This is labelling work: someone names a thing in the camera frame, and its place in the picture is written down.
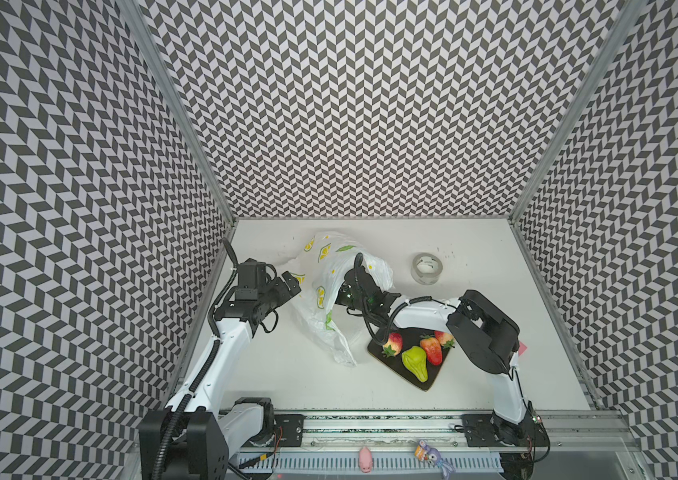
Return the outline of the white lemon-print plastic bag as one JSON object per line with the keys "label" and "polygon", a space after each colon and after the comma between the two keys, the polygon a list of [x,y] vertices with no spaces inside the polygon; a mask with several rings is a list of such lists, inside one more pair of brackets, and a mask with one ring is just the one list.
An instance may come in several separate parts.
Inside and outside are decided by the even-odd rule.
{"label": "white lemon-print plastic bag", "polygon": [[296,313],[300,328],[333,360],[345,367],[355,367],[350,343],[333,318],[333,309],[357,254],[374,281],[384,290],[393,287],[393,269],[385,260],[371,254],[352,237],[319,231],[311,236],[300,253],[281,266],[298,280],[301,292],[288,305]]}

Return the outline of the green fake fruit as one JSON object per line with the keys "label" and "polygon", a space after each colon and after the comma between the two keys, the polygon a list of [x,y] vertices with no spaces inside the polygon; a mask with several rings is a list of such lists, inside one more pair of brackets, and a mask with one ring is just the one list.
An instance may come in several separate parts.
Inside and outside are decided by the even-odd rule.
{"label": "green fake fruit", "polygon": [[413,346],[401,354],[404,367],[412,373],[420,383],[429,379],[427,358],[425,351],[419,346]]}

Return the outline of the red fake strawberry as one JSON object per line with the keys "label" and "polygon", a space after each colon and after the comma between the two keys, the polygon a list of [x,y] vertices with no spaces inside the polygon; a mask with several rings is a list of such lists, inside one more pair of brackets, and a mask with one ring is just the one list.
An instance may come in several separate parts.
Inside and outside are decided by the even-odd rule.
{"label": "red fake strawberry", "polygon": [[436,331],[435,338],[440,343],[443,350],[449,350],[456,346],[455,339],[451,333],[444,331]]}
{"label": "red fake strawberry", "polygon": [[435,336],[423,336],[420,341],[420,347],[425,351],[427,361],[431,365],[439,366],[443,363],[443,349]]}

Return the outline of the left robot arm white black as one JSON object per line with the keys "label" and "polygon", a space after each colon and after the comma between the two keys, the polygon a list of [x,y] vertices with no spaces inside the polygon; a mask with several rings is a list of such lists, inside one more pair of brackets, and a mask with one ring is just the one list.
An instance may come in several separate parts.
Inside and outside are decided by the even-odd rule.
{"label": "left robot arm white black", "polygon": [[138,426],[145,479],[223,479],[248,441],[274,434],[268,397],[242,398],[227,414],[222,400],[242,358],[265,319],[297,297],[299,280],[266,262],[234,262],[233,272],[207,316],[210,342],[185,383],[160,410]]}

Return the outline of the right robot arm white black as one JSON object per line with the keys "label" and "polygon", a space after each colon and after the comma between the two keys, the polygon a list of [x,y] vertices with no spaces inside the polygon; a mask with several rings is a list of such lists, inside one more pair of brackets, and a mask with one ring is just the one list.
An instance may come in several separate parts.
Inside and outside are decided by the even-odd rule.
{"label": "right robot arm white black", "polygon": [[448,352],[460,348],[487,375],[492,389],[488,420],[463,427],[487,428],[481,445],[530,450],[549,447],[549,434],[522,390],[520,327],[476,290],[454,300],[407,298],[384,291],[362,265],[346,273],[337,303],[363,318],[371,335],[368,351],[398,375],[428,390]]}

